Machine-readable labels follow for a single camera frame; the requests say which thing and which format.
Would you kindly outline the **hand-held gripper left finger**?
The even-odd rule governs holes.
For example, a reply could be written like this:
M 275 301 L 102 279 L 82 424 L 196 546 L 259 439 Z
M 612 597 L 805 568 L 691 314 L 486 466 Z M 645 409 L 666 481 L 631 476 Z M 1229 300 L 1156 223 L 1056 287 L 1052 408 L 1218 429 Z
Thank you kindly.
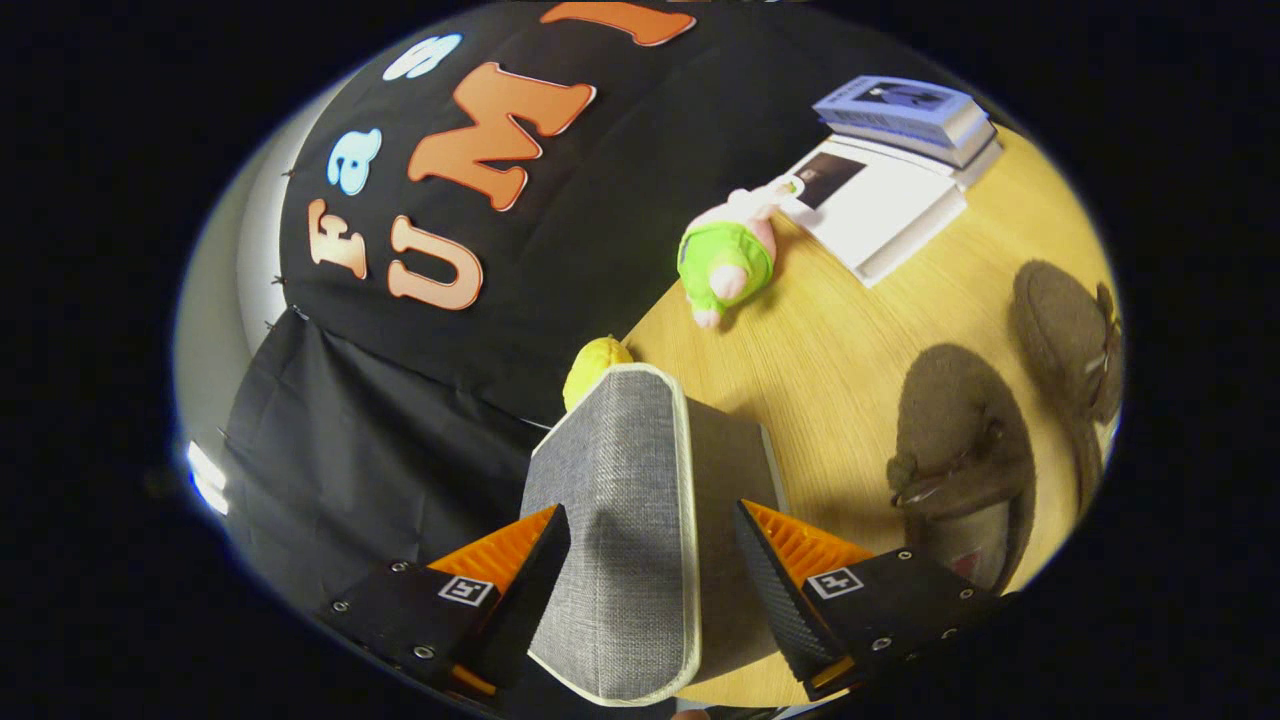
M 444 701 L 502 701 L 571 547 L 553 503 L 430 562 L 394 559 L 317 610 L 323 628 Z

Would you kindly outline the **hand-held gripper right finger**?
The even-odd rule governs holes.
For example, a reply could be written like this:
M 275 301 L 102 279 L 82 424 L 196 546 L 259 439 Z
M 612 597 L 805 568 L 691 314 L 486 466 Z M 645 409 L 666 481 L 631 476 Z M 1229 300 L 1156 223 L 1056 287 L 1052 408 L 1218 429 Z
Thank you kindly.
M 905 546 L 873 553 L 749 500 L 735 506 L 748 575 L 812 702 L 937 652 L 1011 602 Z

